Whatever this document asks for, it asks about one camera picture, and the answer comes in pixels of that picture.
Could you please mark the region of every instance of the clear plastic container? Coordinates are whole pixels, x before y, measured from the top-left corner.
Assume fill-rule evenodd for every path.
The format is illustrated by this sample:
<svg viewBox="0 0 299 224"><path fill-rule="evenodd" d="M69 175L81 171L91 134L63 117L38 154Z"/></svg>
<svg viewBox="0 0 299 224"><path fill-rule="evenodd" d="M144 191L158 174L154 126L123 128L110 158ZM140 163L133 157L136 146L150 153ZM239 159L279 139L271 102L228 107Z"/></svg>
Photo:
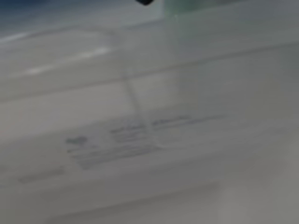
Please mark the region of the clear plastic container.
<svg viewBox="0 0 299 224"><path fill-rule="evenodd" d="M298 127L297 19L232 11L2 42L1 192L63 217L214 181L278 146Z"/></svg>

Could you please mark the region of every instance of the white surface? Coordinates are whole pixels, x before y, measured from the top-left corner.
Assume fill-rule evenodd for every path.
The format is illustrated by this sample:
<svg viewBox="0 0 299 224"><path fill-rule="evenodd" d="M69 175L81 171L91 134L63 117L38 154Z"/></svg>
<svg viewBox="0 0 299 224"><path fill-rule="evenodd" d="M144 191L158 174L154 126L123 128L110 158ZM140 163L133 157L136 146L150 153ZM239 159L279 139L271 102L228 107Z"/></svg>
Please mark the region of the white surface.
<svg viewBox="0 0 299 224"><path fill-rule="evenodd" d="M294 224L299 220L299 151L283 150L214 185L144 202L60 217L50 224Z"/></svg>

